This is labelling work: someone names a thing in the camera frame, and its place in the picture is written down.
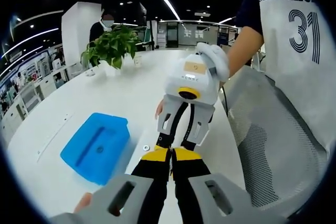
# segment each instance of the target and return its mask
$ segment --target hand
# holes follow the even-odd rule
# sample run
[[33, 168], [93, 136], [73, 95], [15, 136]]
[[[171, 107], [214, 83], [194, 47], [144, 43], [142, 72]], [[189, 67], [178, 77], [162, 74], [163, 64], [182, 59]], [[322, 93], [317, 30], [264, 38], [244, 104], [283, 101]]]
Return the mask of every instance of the hand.
[[163, 110], [163, 99], [156, 108], [155, 119], [158, 119], [158, 116], [161, 114], [162, 110]]
[[[81, 198], [78, 205], [76, 206], [74, 213], [78, 213], [84, 207], [87, 207], [88, 205], [90, 205], [91, 199], [92, 199], [91, 193], [84, 194], [84, 196]], [[120, 211], [118, 210], [117, 207], [110, 209], [110, 211], [111, 211], [111, 214], [113, 214], [114, 216], [120, 216]]]
[[76, 206], [74, 213], [79, 212], [82, 208], [87, 207], [90, 205], [92, 199], [92, 194], [86, 193], [79, 201], [78, 205]]

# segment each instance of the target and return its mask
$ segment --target orange label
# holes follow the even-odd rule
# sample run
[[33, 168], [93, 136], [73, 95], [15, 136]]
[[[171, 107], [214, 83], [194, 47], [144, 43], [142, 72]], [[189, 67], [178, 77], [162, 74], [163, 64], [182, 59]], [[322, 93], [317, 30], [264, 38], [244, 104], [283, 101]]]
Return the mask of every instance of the orange label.
[[202, 63], [187, 61], [184, 64], [184, 71], [205, 74], [206, 65]]

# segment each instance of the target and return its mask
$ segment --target number 31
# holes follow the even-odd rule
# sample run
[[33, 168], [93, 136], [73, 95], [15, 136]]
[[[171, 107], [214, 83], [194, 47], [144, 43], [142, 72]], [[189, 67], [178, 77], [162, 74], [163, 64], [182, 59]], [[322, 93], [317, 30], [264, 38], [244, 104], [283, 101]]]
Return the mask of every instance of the number 31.
[[301, 36], [302, 42], [297, 43], [293, 37], [289, 38], [291, 46], [296, 52], [302, 53], [307, 50], [308, 47], [308, 36], [306, 33], [307, 24], [308, 27], [312, 26], [313, 30], [313, 55], [312, 61], [319, 64], [320, 63], [320, 28], [317, 13], [310, 12], [308, 17], [303, 14], [300, 10], [291, 10], [288, 19], [289, 22], [294, 22], [295, 18], [301, 19], [301, 25], [298, 27], [298, 33]]

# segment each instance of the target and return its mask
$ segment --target jersey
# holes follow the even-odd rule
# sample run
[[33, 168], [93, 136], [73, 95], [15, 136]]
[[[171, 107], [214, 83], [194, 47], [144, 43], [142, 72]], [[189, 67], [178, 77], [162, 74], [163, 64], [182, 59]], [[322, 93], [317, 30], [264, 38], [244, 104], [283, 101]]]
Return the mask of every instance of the jersey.
[[314, 0], [259, 0], [266, 75], [329, 152], [336, 140], [336, 47]]

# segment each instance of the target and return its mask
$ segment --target white pot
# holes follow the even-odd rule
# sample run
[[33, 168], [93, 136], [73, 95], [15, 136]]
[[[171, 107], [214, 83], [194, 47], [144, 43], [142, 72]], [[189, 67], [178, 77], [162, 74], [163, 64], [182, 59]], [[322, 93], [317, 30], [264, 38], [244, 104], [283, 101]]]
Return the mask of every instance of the white pot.
[[136, 68], [139, 68], [139, 67], [142, 66], [142, 57], [141, 57], [141, 55], [135, 55], [133, 61], [134, 61], [134, 65], [135, 65]]
[[110, 66], [105, 60], [101, 60], [99, 67], [101, 67], [108, 77], [119, 76], [121, 74], [120, 69], [115, 69], [114, 67]]

